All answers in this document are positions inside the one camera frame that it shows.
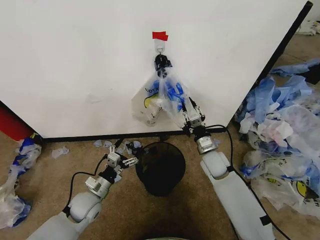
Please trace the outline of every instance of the black cable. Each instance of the black cable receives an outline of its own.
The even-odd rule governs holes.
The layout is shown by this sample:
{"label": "black cable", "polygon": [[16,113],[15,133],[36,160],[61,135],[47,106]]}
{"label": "black cable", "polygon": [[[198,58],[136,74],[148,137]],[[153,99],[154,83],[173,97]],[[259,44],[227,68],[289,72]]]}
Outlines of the black cable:
{"label": "black cable", "polygon": [[90,172],[85,172],[85,171],[78,171],[76,173],[74,173],[72,175],[72,178],[71,178],[71,183],[70,183],[70,193],[69,193],[69,199],[68,199],[68,202],[67,204],[65,205],[64,209],[63,209],[63,212],[66,213],[67,215],[69,214],[69,210],[70,208],[68,207],[70,202],[71,202],[71,197],[72,197],[72,192],[73,192],[73,188],[74,188],[74,180],[75,180],[75,176],[78,175],[78,174],[85,174],[85,175],[89,175],[89,176],[95,176],[97,174],[97,171],[98,171],[98,168],[100,166],[100,164],[103,162],[103,160],[105,160],[106,158],[108,157],[107,154],[105,154],[101,160],[98,162],[98,164],[96,165],[95,167],[95,170],[94,170],[94,173],[90,173]]}
{"label": "black cable", "polygon": [[232,229],[233,229],[233,231],[234,231],[234,235],[236,236],[236,239],[237,239],[237,240],[240,240],[239,237],[238,237],[237,231],[236,231],[236,229],[235,229],[235,226],[232,224],[231,220],[230,220],[230,224],[231,224],[231,227],[232,227]]}
{"label": "black cable", "polygon": [[226,128],[225,126],[220,125],[220,124],[206,126],[205,128],[206,128],[206,129],[210,129],[210,128],[215,128],[215,127],[221,127],[221,128],[223,128],[223,129],[225,129],[225,131],[226,131],[226,132],[228,133],[228,135],[229,135],[230,147],[231,147],[231,151],[230,151],[230,165],[231,165],[232,167],[234,167],[234,143],[233,143],[233,141],[232,141],[231,134],[230,134],[228,128]]}
{"label": "black cable", "polygon": [[270,219],[271,224],[273,225],[273,227],[278,230],[287,240],[291,240],[276,224],[275,222],[271,219],[271,217],[269,216],[269,214],[267,213],[266,209],[264,208],[262,202],[260,201],[260,199],[258,198],[257,194],[255,193],[255,191],[252,189],[252,187],[247,183],[247,181],[241,176],[240,173],[238,173],[236,171],[236,169],[234,168],[234,161],[233,161],[233,156],[234,156],[234,144],[232,141],[232,137],[231,134],[228,130],[227,127],[220,125],[220,124],[216,124],[216,125],[210,125],[210,126],[206,126],[206,129],[209,128],[214,128],[214,127],[222,127],[225,129],[225,131],[228,133],[229,135],[229,139],[230,139],[230,147],[231,147],[231,152],[230,152],[230,165],[231,167],[234,169],[234,172],[242,179],[242,181],[247,185],[247,187],[250,189],[250,191],[253,193],[254,197],[256,198],[257,202],[259,203],[260,207],[264,210],[265,214],[268,216],[268,218]]}

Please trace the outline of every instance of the red object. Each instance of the red object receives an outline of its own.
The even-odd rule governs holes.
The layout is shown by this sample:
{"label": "red object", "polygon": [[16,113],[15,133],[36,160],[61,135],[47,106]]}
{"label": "red object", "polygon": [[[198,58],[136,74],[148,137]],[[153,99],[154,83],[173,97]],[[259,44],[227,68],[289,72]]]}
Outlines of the red object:
{"label": "red object", "polygon": [[0,106],[0,131],[16,141],[34,133],[27,124],[2,106]]}
{"label": "red object", "polygon": [[165,31],[153,31],[152,39],[160,39],[162,41],[168,41],[169,35],[166,34]]}

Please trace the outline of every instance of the black tape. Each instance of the black tape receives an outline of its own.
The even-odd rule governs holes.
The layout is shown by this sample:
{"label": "black tape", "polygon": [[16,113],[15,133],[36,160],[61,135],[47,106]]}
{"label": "black tape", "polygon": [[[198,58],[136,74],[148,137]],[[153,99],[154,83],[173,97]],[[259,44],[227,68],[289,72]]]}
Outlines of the black tape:
{"label": "black tape", "polygon": [[229,173],[235,170],[233,166],[227,166],[226,169]]}
{"label": "black tape", "polygon": [[268,225],[268,224],[271,223],[271,219],[270,219],[270,217],[268,215],[260,217],[260,221],[261,221],[263,226]]}

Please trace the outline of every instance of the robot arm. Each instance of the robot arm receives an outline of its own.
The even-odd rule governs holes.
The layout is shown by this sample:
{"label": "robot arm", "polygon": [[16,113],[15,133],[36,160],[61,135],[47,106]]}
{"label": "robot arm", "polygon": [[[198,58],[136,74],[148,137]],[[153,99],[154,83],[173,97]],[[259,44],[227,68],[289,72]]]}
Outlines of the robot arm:
{"label": "robot arm", "polygon": [[109,188],[117,181],[123,169],[138,162],[136,157],[127,159],[110,146],[106,169],[97,179],[89,177],[85,184],[87,192],[78,193],[58,215],[48,219],[27,240],[76,240],[101,212],[101,201],[107,196]]}
{"label": "robot arm", "polygon": [[186,104],[194,108],[191,114],[184,106],[184,131],[194,134],[194,141],[202,156],[200,165],[213,185],[221,204],[228,214],[235,230],[244,240],[274,240],[273,226],[270,218],[259,205],[254,194],[241,176],[230,165],[222,152],[216,152],[218,146],[211,139],[210,133],[203,125],[205,116],[196,103],[189,98]]}

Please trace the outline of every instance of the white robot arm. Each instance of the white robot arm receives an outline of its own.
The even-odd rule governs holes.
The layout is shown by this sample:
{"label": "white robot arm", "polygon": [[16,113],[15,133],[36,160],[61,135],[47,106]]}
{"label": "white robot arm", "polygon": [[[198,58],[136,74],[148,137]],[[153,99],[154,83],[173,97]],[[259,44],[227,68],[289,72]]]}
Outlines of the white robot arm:
{"label": "white robot arm", "polygon": [[110,153],[105,155],[100,163],[103,159],[107,159],[106,169],[99,173],[97,179],[90,176],[86,180],[88,191],[78,193],[70,203],[68,202],[62,212],[47,220],[27,240],[78,239],[79,235],[101,212],[101,201],[107,196],[109,188],[115,183],[122,170],[138,162],[136,157],[126,159],[126,157],[115,153],[114,145],[110,146]]}

